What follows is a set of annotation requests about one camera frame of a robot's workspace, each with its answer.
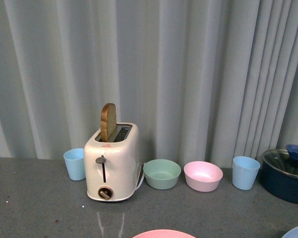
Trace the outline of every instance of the light blue cup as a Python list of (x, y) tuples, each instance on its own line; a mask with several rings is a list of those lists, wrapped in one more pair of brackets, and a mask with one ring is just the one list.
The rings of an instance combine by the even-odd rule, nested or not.
[(64, 160), (72, 180), (86, 178), (84, 167), (84, 149), (77, 148), (64, 153)]
[(260, 163), (246, 156), (233, 159), (233, 185), (241, 190), (250, 190), (258, 174)]

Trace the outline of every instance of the toaster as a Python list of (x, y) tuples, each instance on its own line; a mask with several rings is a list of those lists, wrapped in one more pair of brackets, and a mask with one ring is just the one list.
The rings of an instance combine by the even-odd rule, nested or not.
[(101, 141), (99, 129), (84, 147), (84, 165), (91, 199), (116, 202), (131, 197), (140, 186), (142, 167), (138, 127), (117, 123), (108, 142)]

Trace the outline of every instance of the blue lid knob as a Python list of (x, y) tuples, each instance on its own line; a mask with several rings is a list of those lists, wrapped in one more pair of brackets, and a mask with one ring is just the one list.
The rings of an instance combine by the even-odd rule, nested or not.
[(289, 157), (298, 160), (298, 145), (286, 145)]

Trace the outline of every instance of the toaster knob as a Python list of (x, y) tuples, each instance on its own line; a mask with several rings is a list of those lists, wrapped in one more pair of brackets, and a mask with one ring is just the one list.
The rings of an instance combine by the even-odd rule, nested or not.
[(106, 159), (103, 155), (96, 159), (96, 163), (98, 163), (98, 164), (104, 164), (105, 162), (106, 162)]
[(98, 195), (104, 200), (110, 199), (113, 196), (113, 194), (113, 190), (109, 187), (101, 187), (98, 190)]

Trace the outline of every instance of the bread slice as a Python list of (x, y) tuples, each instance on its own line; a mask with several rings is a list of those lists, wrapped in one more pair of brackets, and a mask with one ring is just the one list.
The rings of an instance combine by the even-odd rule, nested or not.
[(107, 103), (100, 116), (100, 134), (101, 141), (108, 142), (110, 135), (116, 129), (116, 105), (113, 103)]

